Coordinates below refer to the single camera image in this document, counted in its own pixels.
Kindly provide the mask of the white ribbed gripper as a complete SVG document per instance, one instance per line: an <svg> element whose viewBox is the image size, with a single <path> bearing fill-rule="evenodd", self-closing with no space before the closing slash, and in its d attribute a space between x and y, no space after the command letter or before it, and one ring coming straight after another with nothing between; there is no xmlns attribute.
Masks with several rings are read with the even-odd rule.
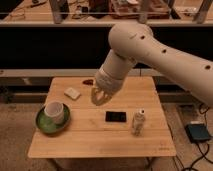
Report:
<svg viewBox="0 0 213 171"><path fill-rule="evenodd" d="M91 101L98 106L105 104L112 98L109 94L116 94L123 86L123 79L116 79L108 75L102 68L95 73L95 84L91 89Z"/></svg>

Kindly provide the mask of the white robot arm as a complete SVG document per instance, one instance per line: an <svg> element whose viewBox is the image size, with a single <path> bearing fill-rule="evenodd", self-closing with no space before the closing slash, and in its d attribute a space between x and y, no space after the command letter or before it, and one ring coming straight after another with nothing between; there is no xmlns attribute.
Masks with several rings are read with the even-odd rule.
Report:
<svg viewBox="0 0 213 171"><path fill-rule="evenodd" d="M107 103L123 86L128 72L144 63L213 107L213 62L156 40L145 24L118 23L108 34L111 47L96 72L91 90L95 105Z"/></svg>

